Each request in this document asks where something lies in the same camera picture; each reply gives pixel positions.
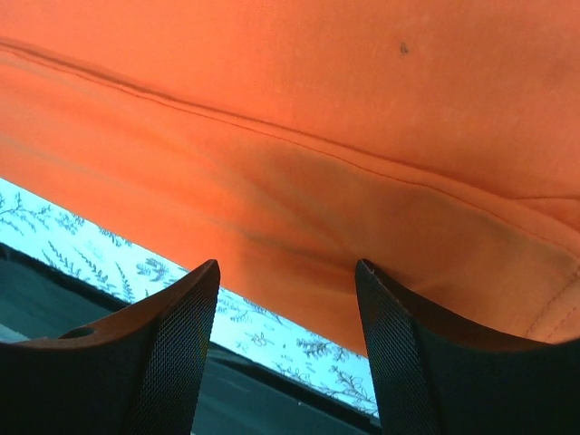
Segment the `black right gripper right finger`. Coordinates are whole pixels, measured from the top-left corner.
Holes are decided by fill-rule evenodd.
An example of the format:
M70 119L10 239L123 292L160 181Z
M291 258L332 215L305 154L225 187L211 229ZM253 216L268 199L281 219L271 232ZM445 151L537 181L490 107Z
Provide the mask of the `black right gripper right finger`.
M576 434L579 343L488 328L361 260L355 285L382 432Z

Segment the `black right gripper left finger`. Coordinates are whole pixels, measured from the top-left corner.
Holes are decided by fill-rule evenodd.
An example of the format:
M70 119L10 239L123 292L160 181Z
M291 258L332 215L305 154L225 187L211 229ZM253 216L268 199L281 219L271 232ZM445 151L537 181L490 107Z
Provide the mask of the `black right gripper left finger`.
M59 338L1 345L4 434L189 434L220 270L169 287Z

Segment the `orange t shirt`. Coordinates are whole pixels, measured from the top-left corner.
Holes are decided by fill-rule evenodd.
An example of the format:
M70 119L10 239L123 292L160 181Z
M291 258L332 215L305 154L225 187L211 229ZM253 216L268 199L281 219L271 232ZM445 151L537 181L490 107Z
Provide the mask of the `orange t shirt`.
M576 1L4 1L1 175L358 353L355 263L579 335Z

